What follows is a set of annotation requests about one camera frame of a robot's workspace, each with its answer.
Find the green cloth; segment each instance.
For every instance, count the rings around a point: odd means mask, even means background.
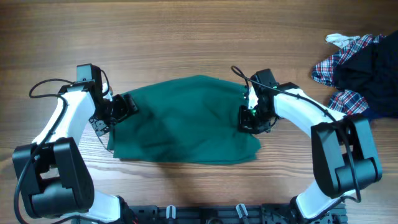
[[[260,142],[238,131],[245,88],[197,75],[129,91],[139,112],[109,135],[113,157],[151,162],[238,164],[256,158]]]

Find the black cable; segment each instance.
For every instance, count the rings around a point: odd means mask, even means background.
[[[238,72],[240,72],[240,73],[242,73],[243,74],[243,72],[237,67],[237,66],[235,66],[235,65],[233,65],[232,67],[234,67]],[[250,90],[250,88],[249,88],[249,82],[245,79],[244,80],[245,82],[246,82],[246,97],[249,97],[249,90]]]
[[[22,170],[22,172],[21,172],[21,175],[19,176],[17,185],[16,185],[16,187],[15,187],[15,192],[14,192],[14,213],[15,213],[15,216],[16,216],[17,220],[18,220],[21,224],[28,224],[28,223],[23,219],[23,217],[22,217],[22,215],[21,215],[21,211],[19,210],[19,193],[21,192],[21,185],[22,185],[22,183],[23,183],[23,181],[24,181],[24,179],[25,179],[26,172],[27,172],[29,166],[32,165],[34,161],[40,159],[40,157],[36,157],[36,155],[37,155],[37,154],[39,153],[39,151],[42,149],[43,145],[51,138],[51,136],[52,136],[53,133],[54,133],[54,130],[58,127],[58,125],[59,125],[59,123],[61,122],[63,116],[65,115],[66,110],[67,110],[67,107],[68,107],[68,102],[67,102],[66,99],[65,99],[64,97],[62,97],[61,95],[58,95],[58,94],[32,95],[32,92],[33,92],[39,85],[41,85],[41,84],[43,84],[43,83],[47,83],[47,82],[53,82],[53,81],[67,82],[67,83],[73,84],[73,82],[68,81],[68,80],[64,80],[64,79],[60,79],[60,78],[51,78],[51,79],[44,80],[44,81],[41,81],[41,82],[37,83],[37,84],[34,85],[34,86],[30,89],[30,91],[29,91],[29,97],[30,97],[30,98],[35,98],[35,99],[36,99],[36,98],[44,98],[44,97],[56,97],[56,98],[60,98],[60,99],[62,100],[63,107],[62,107],[61,113],[59,114],[58,118],[55,120],[54,124],[52,125],[52,127],[50,128],[50,130],[48,131],[48,133],[45,135],[44,139],[43,139],[43,140],[40,142],[40,144],[37,145],[37,146],[35,147],[35,149],[33,150],[33,153],[30,155],[30,159],[26,162],[26,164],[25,164],[25,166],[24,166],[24,168],[23,168],[23,170]],[[57,221],[57,222],[55,222],[55,223],[53,223],[53,224],[63,223],[63,222],[65,222],[65,221],[71,220],[71,219],[73,219],[73,218],[81,218],[81,219],[84,219],[84,220],[87,220],[87,221],[91,221],[91,222],[103,223],[103,222],[100,222],[99,220],[92,220],[92,219],[90,219],[90,218],[84,218],[84,217],[81,217],[81,216],[79,216],[79,215],[75,215],[75,216],[72,216],[72,217],[64,218],[63,220]]]
[[[274,122],[272,125],[269,126],[269,129],[267,129],[267,131],[271,130],[272,127],[274,127],[274,125],[276,124],[276,122],[279,120],[279,118],[276,116],[274,119]]]
[[[108,89],[102,93],[102,96],[106,96],[109,93],[109,89],[111,88],[109,85],[109,80],[108,77],[106,76],[106,73],[104,70],[101,69],[101,72],[104,73],[105,79],[106,79],[106,84],[108,85]]]
[[[259,82],[256,82],[256,81],[254,81],[254,80],[251,80],[250,78],[246,77],[246,76],[243,74],[243,72],[242,72],[238,67],[236,67],[236,66],[234,66],[234,65],[231,66],[231,70],[232,70],[233,73],[237,74],[237,76],[239,76],[239,77],[245,79],[246,81],[249,81],[249,82],[251,82],[251,83],[255,83],[255,84],[257,84],[257,85],[260,85],[260,86],[265,87],[265,88],[267,88],[267,89],[270,89],[270,90],[272,90],[272,91],[276,91],[276,92],[278,92],[278,93],[283,93],[283,94],[285,94],[285,95],[293,96],[293,97],[296,97],[296,98],[298,98],[298,99],[307,101],[307,102],[311,103],[312,105],[316,106],[316,107],[317,107],[318,109],[320,109],[322,112],[324,112],[325,116],[329,117],[329,118],[332,120],[333,124],[336,125],[338,134],[340,135],[341,140],[344,142],[344,145],[345,145],[345,147],[346,147],[346,151],[347,151],[347,155],[348,155],[348,160],[349,160],[349,166],[350,166],[350,168],[351,168],[351,174],[352,174],[352,176],[353,176],[353,181],[354,181],[354,189],[355,189],[355,192],[356,192],[356,198],[351,197],[351,196],[342,196],[341,199],[342,199],[342,200],[344,200],[344,199],[350,199],[350,200],[353,200],[353,201],[356,202],[356,203],[361,202],[361,201],[362,201],[362,199],[361,199],[361,192],[360,192],[360,189],[359,189],[358,179],[357,179],[356,171],[355,171],[355,168],[354,168],[354,159],[353,159],[353,155],[352,155],[351,149],[349,148],[348,138],[346,137],[346,134],[344,133],[344,131],[341,129],[340,125],[337,123],[337,120],[329,113],[329,111],[326,110],[326,109],[323,109],[318,103],[316,103],[316,102],[314,102],[314,101],[312,101],[312,100],[310,100],[310,99],[308,99],[308,98],[306,98],[306,97],[303,97],[303,96],[301,96],[301,95],[299,95],[299,94],[293,94],[293,93],[289,93],[289,92],[287,92],[287,91],[278,90],[278,89],[276,89],[276,88],[273,88],[273,87],[270,87],[270,86],[261,84],[261,83],[259,83]]]

